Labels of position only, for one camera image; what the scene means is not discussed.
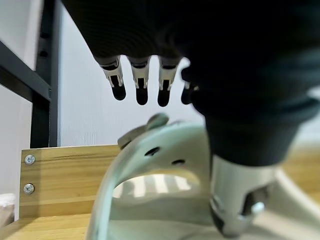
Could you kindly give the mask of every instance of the hole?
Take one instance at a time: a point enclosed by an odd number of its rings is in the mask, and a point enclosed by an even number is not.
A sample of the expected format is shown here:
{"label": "hole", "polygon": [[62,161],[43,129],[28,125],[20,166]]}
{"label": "hole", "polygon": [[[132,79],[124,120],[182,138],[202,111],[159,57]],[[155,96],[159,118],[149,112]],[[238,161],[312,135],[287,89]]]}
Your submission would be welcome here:
{"label": "hole", "polygon": [[40,37],[43,38],[43,39],[47,39],[50,37],[50,34],[49,33],[46,33],[46,32],[41,32],[40,33]]}
{"label": "hole", "polygon": [[174,166],[181,166],[181,165],[183,165],[185,163],[186,163],[186,160],[178,159],[178,160],[173,161],[171,164],[174,165]]}
{"label": "hole", "polygon": [[160,147],[154,147],[152,149],[150,149],[149,151],[147,151],[144,155],[145,156],[153,156],[155,155],[158,151],[160,150]]}
{"label": "hole", "polygon": [[46,51],[42,50],[42,51],[39,53],[39,56],[46,58],[46,57],[48,57],[48,53],[47,53]]}

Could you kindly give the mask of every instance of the white plastic part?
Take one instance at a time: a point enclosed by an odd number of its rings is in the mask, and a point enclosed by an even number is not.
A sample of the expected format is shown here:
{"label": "white plastic part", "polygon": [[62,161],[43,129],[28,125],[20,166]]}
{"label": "white plastic part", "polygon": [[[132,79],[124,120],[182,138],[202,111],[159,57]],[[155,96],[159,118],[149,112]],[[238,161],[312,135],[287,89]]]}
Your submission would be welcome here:
{"label": "white plastic part", "polygon": [[[145,155],[154,148],[159,149],[151,151],[153,155]],[[105,174],[86,239],[223,240],[210,211],[209,159],[208,138],[203,125],[179,122],[138,136],[120,152]],[[176,160],[185,162],[172,164]],[[155,183],[155,177],[143,178],[144,196],[141,192],[135,193],[134,181],[126,181],[152,174],[163,176],[160,183]],[[177,186],[177,176],[187,179],[186,185],[190,188],[172,190]],[[281,174],[276,178],[283,181]],[[114,188],[123,182],[121,192],[117,198],[113,197]],[[161,188],[163,184],[167,190],[158,193],[155,186]],[[320,239],[320,221],[317,221],[320,214],[311,213],[315,212],[316,204],[302,192],[289,193],[290,190],[286,189],[288,183],[279,185],[281,187],[271,197],[271,206],[255,219],[240,240]],[[297,199],[287,203],[291,211],[304,204],[301,199],[308,199],[307,204],[313,204],[312,209],[300,207],[301,218],[288,217],[283,211],[274,212],[278,205],[286,204],[283,203],[283,193],[286,192],[286,196]]]}

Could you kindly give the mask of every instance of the screw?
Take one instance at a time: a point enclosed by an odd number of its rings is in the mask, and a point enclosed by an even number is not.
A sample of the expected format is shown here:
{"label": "screw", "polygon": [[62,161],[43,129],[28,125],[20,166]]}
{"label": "screw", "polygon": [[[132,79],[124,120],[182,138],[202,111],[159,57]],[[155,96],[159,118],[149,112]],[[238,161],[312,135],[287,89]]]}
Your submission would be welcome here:
{"label": "screw", "polygon": [[27,183],[23,187],[23,192],[27,195],[32,194],[35,191],[35,187],[31,183]]}
{"label": "screw", "polygon": [[26,156],[26,157],[24,158],[24,162],[25,162],[25,164],[27,164],[27,165],[33,164],[33,163],[35,162],[35,160],[36,160],[36,157],[33,156],[33,155],[28,155],[28,156]]}
{"label": "screw", "polygon": [[261,201],[256,202],[254,205],[251,207],[251,212],[254,215],[257,215],[259,213],[262,213],[265,210],[265,204]]}

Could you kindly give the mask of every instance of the white wall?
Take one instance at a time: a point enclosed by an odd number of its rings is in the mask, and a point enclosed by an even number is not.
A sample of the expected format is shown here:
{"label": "white wall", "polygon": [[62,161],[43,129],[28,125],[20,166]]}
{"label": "white wall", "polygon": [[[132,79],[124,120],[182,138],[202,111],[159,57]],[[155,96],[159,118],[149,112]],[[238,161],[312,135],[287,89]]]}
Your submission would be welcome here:
{"label": "white wall", "polygon": [[116,144],[127,131],[145,124],[155,113],[165,112],[171,121],[203,122],[191,105],[183,105],[184,87],[180,71],[188,64],[183,60],[177,71],[168,106],[160,107],[158,97],[159,63],[150,60],[148,102],[136,101],[136,89],[129,61],[121,58],[126,97],[115,100],[111,86],[94,60],[67,11],[62,13],[59,75],[59,125],[61,146]]}
{"label": "white wall", "polygon": [[[41,0],[0,1],[0,41],[32,69],[41,5]],[[32,104],[0,85],[0,116],[0,194],[14,193],[18,204],[21,150],[30,147]]]}

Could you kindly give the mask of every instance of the wooden board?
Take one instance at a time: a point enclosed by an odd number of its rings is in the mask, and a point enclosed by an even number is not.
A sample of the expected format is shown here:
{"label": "wooden board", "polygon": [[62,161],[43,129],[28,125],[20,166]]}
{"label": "wooden board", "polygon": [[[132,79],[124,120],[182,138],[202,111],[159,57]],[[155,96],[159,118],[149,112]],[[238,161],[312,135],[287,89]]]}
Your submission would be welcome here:
{"label": "wooden board", "polygon": [[299,146],[283,164],[287,175],[314,201],[320,204],[320,147]]}
{"label": "wooden board", "polygon": [[[83,240],[96,192],[117,146],[29,149],[22,151],[20,219],[0,229],[0,240]],[[26,165],[26,155],[36,157]],[[320,150],[294,149],[283,165],[288,175],[320,204]],[[35,192],[22,192],[33,183]]]}
{"label": "wooden board", "polygon": [[[20,218],[91,213],[100,182],[118,152],[118,146],[23,150]],[[34,164],[25,164],[27,155],[35,156]],[[23,192],[27,183],[34,185],[31,195]]]}
{"label": "wooden board", "polygon": [[[91,213],[100,182],[119,153],[113,146],[82,146],[28,149],[22,151],[20,218]],[[32,165],[24,162],[34,155]],[[314,146],[296,148],[283,165],[288,175],[320,203],[320,152]],[[32,183],[35,191],[23,193]]]}
{"label": "wooden board", "polygon": [[0,240],[84,240],[90,215],[20,219],[0,229]]}

